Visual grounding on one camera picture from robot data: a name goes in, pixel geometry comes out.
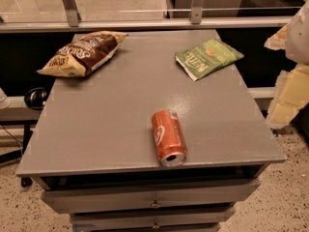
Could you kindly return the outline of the red coke can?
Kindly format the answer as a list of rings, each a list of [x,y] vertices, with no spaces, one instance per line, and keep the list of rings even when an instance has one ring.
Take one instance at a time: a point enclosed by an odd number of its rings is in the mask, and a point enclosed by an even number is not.
[[[159,161],[165,167],[185,163],[187,148],[177,113],[171,109],[158,111],[152,117],[154,143]]]

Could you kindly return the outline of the green jalapeno chip bag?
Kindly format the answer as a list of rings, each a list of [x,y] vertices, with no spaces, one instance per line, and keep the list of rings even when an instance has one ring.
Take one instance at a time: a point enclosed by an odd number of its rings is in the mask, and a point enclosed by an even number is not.
[[[221,70],[243,57],[242,53],[219,39],[211,39],[175,53],[176,61],[193,81]]]

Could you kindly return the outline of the brown and yellow chip bag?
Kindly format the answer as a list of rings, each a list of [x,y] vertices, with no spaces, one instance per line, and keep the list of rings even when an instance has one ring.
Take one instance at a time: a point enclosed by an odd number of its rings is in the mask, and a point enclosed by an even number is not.
[[[98,31],[61,47],[39,74],[85,77],[109,61],[128,33]]]

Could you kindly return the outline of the grey drawer cabinet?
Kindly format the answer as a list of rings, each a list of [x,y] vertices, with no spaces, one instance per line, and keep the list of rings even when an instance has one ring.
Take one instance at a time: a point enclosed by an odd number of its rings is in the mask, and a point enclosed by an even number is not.
[[[284,160],[238,70],[193,81],[175,53],[213,30],[135,32],[90,77],[55,81],[16,171],[45,191],[254,179]],[[186,161],[157,157],[152,117],[174,110]]]

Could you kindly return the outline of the top grey drawer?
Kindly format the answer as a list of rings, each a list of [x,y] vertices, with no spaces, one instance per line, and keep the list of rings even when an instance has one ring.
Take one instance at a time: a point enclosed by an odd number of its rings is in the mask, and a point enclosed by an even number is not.
[[[42,200],[60,214],[233,203],[245,200],[260,180],[234,179],[168,185],[45,191]]]

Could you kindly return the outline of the grey drawer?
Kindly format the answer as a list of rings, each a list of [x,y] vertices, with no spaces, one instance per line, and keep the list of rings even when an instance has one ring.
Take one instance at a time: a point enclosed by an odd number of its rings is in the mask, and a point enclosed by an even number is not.
[[[234,179],[168,185],[45,191],[42,200],[60,214],[233,203],[245,200],[260,180]]]
[[[234,207],[184,207],[157,210],[100,213],[71,216],[70,221],[77,232],[119,230],[176,230],[216,227],[235,213]]]

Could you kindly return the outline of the black round object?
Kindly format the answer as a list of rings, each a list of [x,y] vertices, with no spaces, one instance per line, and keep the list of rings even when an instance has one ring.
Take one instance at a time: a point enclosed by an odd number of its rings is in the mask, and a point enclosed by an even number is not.
[[[47,100],[47,91],[43,87],[31,89],[24,96],[25,104],[35,110],[42,110]]]

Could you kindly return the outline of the metal glass railing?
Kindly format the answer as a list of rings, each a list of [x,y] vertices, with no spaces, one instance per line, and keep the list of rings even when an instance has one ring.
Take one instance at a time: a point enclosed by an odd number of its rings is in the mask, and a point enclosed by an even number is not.
[[[0,32],[280,27],[308,0],[0,0]]]

